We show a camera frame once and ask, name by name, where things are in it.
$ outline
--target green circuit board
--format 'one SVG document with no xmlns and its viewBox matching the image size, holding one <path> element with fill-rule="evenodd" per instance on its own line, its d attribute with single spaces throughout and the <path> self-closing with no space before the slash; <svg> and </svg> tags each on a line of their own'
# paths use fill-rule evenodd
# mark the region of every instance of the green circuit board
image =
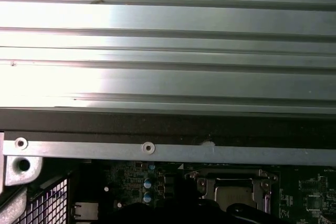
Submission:
<svg viewBox="0 0 336 224">
<path fill-rule="evenodd" d="M 230 168 L 223 164 L 114 162 L 106 170 L 109 183 L 119 186 L 119 198 L 124 204 L 145 202 L 155 206 L 164 198 L 167 186 L 164 175 L 175 174 L 183 177 L 186 173 L 204 168 Z M 336 216 L 336 170 L 330 167 L 306 166 L 234 166 L 241 169 L 262 168 L 278 176 L 272 187 L 271 213 L 295 224 L 333 224 Z M 150 188 L 145 182 L 151 180 Z"/>
</svg>

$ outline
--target metal mesh grille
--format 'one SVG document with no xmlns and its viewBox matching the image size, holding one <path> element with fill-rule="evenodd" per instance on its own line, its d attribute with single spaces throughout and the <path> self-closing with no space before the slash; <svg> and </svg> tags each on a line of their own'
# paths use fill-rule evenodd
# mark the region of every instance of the metal mesh grille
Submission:
<svg viewBox="0 0 336 224">
<path fill-rule="evenodd" d="M 66 224 L 67 179 L 29 203 L 26 211 L 13 224 Z"/>
</svg>

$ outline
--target electrolytic capacitor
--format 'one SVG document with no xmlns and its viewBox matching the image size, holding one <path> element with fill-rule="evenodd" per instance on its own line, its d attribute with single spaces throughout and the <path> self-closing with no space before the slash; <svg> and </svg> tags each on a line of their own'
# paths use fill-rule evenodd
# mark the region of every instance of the electrolytic capacitor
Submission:
<svg viewBox="0 0 336 224">
<path fill-rule="evenodd" d="M 143 183 L 144 188 L 149 189 L 152 187 L 152 181 L 150 178 L 145 179 Z"/>
<path fill-rule="evenodd" d="M 143 202 L 145 203 L 149 203 L 152 201 L 152 195 L 150 192 L 146 192 L 144 195 L 143 195 Z"/>
</svg>

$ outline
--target motherboard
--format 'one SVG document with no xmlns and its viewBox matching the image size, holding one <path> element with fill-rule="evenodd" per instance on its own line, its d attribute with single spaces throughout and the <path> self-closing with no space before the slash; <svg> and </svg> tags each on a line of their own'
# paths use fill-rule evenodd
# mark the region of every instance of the motherboard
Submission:
<svg viewBox="0 0 336 224">
<path fill-rule="evenodd" d="M 200 197 L 223 210 L 244 203 L 295 224 L 336 223 L 336 169 L 306 166 L 237 166 L 164 162 L 111 162 L 104 191 L 114 210 L 142 202 L 150 206 L 176 197 L 178 184 L 192 179 Z"/>
</svg>

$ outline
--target cpu socket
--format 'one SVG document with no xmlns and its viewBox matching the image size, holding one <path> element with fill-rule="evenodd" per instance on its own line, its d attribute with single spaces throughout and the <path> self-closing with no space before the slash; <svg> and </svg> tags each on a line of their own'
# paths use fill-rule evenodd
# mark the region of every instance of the cpu socket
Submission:
<svg viewBox="0 0 336 224">
<path fill-rule="evenodd" d="M 185 175 L 194 179 L 203 199 L 216 201 L 223 211 L 242 203 L 270 213 L 271 185 L 278 176 L 262 169 L 203 168 Z"/>
</svg>

